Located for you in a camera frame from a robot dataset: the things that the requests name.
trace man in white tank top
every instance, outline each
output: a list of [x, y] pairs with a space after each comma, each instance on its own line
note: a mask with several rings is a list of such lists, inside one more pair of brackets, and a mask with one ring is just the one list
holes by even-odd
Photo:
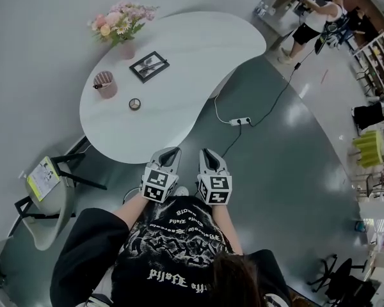
[[335, 22], [347, 12], [343, 6], [344, 0], [333, 0], [323, 7], [316, 5], [311, 0], [304, 0], [304, 4], [310, 7], [313, 12], [307, 16], [302, 24], [293, 34], [294, 43], [291, 51], [283, 50], [284, 55], [278, 60], [284, 64], [290, 64], [292, 59], [302, 51], [307, 42], [320, 35], [324, 31], [326, 22]]

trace sneaker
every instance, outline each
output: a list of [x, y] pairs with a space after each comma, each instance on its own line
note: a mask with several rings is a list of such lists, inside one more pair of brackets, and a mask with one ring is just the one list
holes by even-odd
[[292, 63], [292, 58], [287, 57], [287, 56], [279, 57], [279, 58], [277, 58], [277, 60], [278, 60], [279, 63], [281, 63], [281, 64], [290, 65], [290, 64]]
[[291, 51], [282, 48], [282, 52], [283, 52], [283, 54], [284, 54], [286, 57], [289, 57]]
[[189, 196], [189, 191], [185, 187], [178, 187], [175, 190], [174, 196]]

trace white table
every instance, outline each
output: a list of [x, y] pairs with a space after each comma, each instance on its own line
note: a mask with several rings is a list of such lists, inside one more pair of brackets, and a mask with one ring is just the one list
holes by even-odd
[[[189, 134], [217, 85], [240, 64], [266, 50], [263, 36], [247, 21], [218, 12], [182, 13], [147, 24], [136, 36], [136, 55], [123, 60], [111, 49], [85, 84], [79, 114], [84, 133], [105, 156], [148, 162], [160, 149]], [[129, 66], [157, 51], [170, 66], [143, 84]], [[113, 73], [118, 93], [104, 100], [92, 87], [103, 70]], [[131, 111], [130, 99], [141, 100]]]

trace power strip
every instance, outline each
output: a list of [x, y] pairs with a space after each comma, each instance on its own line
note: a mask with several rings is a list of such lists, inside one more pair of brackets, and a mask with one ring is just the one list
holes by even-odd
[[231, 126], [246, 125], [246, 124], [249, 124], [250, 122], [251, 121], [250, 121], [249, 117], [246, 117], [246, 118], [236, 118], [235, 120], [230, 120]]

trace white tank top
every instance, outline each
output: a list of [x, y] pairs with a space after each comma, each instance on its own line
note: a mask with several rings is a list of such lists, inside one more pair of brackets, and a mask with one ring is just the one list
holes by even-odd
[[314, 31], [322, 33], [326, 22], [335, 22], [337, 19], [339, 19], [341, 16], [343, 16], [346, 13], [346, 11], [339, 5], [335, 3], [328, 3], [326, 6], [328, 6], [329, 4], [334, 4], [337, 7], [336, 17], [333, 17], [331, 15], [322, 15], [321, 13], [317, 13], [317, 12], [312, 12], [306, 18], [306, 21], [305, 21], [306, 25], [314, 29]]

